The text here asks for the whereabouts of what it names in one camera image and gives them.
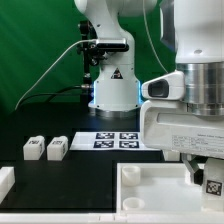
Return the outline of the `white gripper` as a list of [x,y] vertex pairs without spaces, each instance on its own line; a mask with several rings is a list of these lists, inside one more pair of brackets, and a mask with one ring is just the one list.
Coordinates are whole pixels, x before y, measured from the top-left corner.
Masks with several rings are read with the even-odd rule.
[[145,101],[140,136],[148,148],[185,153],[181,160],[192,184],[202,185],[204,177],[195,155],[224,159],[224,117],[193,115],[178,101]]

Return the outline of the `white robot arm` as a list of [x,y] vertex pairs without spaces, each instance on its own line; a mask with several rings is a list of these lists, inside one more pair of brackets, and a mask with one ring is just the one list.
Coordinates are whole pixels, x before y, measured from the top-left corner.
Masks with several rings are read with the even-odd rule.
[[[100,64],[91,111],[139,112],[148,148],[175,151],[194,172],[194,156],[224,167],[224,0],[74,0],[90,21]],[[135,41],[121,17],[160,10],[160,39],[175,69],[145,83],[134,74]]]

